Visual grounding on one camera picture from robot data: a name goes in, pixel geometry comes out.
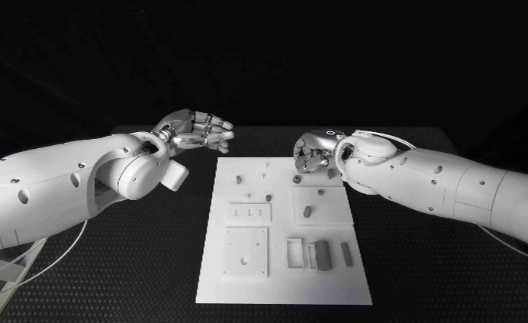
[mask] cable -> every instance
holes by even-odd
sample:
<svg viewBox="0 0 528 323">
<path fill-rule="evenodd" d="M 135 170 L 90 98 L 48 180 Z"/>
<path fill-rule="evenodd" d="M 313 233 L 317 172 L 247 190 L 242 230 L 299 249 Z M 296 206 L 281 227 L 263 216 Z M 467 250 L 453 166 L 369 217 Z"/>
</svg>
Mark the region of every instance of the cable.
<svg viewBox="0 0 528 323">
<path fill-rule="evenodd" d="M 45 239 L 42 239 L 8 264 L 4 264 L 0 267 L 0 271 L 7 268 L 9 265 L 14 264 L 42 243 L 45 242 Z"/>
<path fill-rule="evenodd" d="M 524 257 L 528 257 L 528 254 L 522 251 L 517 250 L 511 245 L 509 245 L 499 237 L 496 237 L 487 230 L 486 228 L 483 228 L 478 224 L 476 224 L 476 226 L 510 249 L 513 249 L 514 252 L 519 252 Z"/>
<path fill-rule="evenodd" d="M 80 229 L 80 233 L 77 235 L 77 239 L 74 239 L 71 245 L 68 246 L 68 249 L 63 252 L 63 255 L 57 258 L 57 260 L 32 276 L 30 277 L 22 283 L 18 283 L 17 285 L 14 285 L 12 287 L 9 287 L 8 289 L 0 291 L 0 294 L 11 289 L 15 289 L 17 287 L 19 287 L 21 285 L 24 285 L 25 283 L 28 283 L 28 281 L 31 281 L 32 279 L 35 279 L 35 277 L 38 277 L 53 266 L 54 264 L 58 263 L 58 261 L 63 259 L 63 257 L 65 256 L 67 252 L 71 250 L 74 244 L 77 243 L 78 239 L 80 239 L 80 236 L 81 236 L 81 232 L 84 231 L 84 228 L 86 228 L 86 224 L 87 224 L 87 220 L 84 221 L 84 224 L 81 226 L 81 229 Z"/>
<path fill-rule="evenodd" d="M 391 136 L 389 134 L 379 134 L 378 132 L 362 131 L 362 130 L 356 130 L 356 131 L 366 132 L 368 134 L 376 134 L 378 136 L 386 137 L 391 140 L 398 141 L 404 146 L 408 146 L 411 149 L 415 149 L 415 146 L 409 142 L 406 142 L 405 140 L 401 140 L 398 137 Z"/>
</svg>

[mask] perforated table surface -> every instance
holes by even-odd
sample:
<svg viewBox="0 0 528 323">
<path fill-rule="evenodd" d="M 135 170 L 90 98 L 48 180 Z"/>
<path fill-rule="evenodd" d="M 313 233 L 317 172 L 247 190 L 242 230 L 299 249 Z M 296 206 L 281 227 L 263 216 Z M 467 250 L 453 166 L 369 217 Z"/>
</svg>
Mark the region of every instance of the perforated table surface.
<svg viewBox="0 0 528 323">
<path fill-rule="evenodd" d="M 112 133 L 150 128 L 120 126 Z M 227 156 L 288 157 L 313 128 L 235 126 Z M 437 128 L 360 129 L 455 153 Z M 189 176 L 178 192 L 159 185 L 89 220 L 68 255 L 15 291 L 1 321 L 528 321 L 528 259 L 473 224 L 421 214 L 347 185 L 372 307 L 195 304 L 218 156 L 202 148 L 182 152 L 175 159 Z M 27 277 L 54 261 L 78 230 L 48 239 Z"/>
</svg>

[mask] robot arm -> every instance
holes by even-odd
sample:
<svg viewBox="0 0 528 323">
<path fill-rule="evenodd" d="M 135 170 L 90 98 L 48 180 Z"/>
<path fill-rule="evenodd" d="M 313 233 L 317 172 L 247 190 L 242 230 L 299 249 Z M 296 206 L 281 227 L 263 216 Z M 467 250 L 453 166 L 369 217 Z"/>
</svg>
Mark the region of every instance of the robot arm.
<svg viewBox="0 0 528 323">
<path fill-rule="evenodd" d="M 320 132 L 310 131 L 296 142 L 299 173 L 320 171 L 333 158 L 342 181 L 358 192 L 491 228 L 528 243 L 528 175 L 437 151 L 399 151 L 386 139 L 365 131 L 343 138 L 326 130 L 324 136 L 333 137 L 324 147 L 317 147 Z"/>
<path fill-rule="evenodd" d="M 160 183 L 175 191 L 188 170 L 171 157 L 208 147 L 227 153 L 232 125 L 186 109 L 149 132 L 27 150 L 0 162 L 0 249 L 45 238 Z"/>
</svg>

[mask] white mat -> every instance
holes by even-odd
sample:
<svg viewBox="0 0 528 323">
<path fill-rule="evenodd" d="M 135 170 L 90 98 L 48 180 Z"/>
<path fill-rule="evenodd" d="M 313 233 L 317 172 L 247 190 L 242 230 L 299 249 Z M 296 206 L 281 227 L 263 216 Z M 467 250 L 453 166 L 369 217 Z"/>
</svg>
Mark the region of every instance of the white mat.
<svg viewBox="0 0 528 323">
<path fill-rule="evenodd" d="M 291 181 L 294 175 L 291 158 L 221 157 L 217 159 L 217 175 L 195 294 L 196 303 L 371 305 L 352 226 L 299 226 L 294 223 L 291 187 L 320 187 L 322 189 L 337 187 L 332 192 L 326 192 L 326 195 L 332 194 L 332 203 L 336 202 L 340 208 L 342 204 L 347 206 L 339 172 L 335 170 L 332 179 L 327 179 L 324 171 L 301 174 L 299 184 Z M 235 184 L 235 176 L 241 178 L 240 184 Z M 265 195 L 271 196 L 270 202 L 265 202 Z M 230 203 L 270 204 L 270 222 L 264 222 L 258 218 L 251 221 L 227 222 L 227 205 Z M 250 258 L 257 256 L 258 262 L 263 258 L 260 249 L 255 249 L 258 254 L 254 254 L 255 250 L 253 250 L 247 252 L 247 255 L 238 255 L 237 251 L 232 252 L 232 250 L 240 249 L 240 246 L 234 246 L 234 249 L 227 252 L 225 228 L 228 227 L 267 228 L 267 270 L 264 273 L 261 270 L 258 271 L 263 274 L 260 276 L 250 274 L 232 276 L 231 273 L 224 274 L 222 272 L 225 263 L 234 263 L 232 261 L 240 260 L 241 265 L 251 266 L 253 260 Z M 301 239 L 303 269 L 287 269 L 287 239 Z M 333 266 L 330 271 L 309 270 L 306 245 L 313 244 L 317 240 L 329 242 Z M 342 242 L 347 243 L 352 267 L 346 267 L 343 262 Z"/>
</svg>

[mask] black background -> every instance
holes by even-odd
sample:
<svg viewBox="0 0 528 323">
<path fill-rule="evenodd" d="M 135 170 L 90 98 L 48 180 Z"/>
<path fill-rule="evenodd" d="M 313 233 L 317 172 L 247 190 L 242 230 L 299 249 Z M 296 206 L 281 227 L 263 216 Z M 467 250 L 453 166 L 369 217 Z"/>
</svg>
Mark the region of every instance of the black background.
<svg viewBox="0 0 528 323">
<path fill-rule="evenodd" d="M 1 0 L 1 153 L 191 108 L 234 124 L 437 126 L 463 156 L 528 169 L 526 11 L 524 0 Z"/>
</svg>

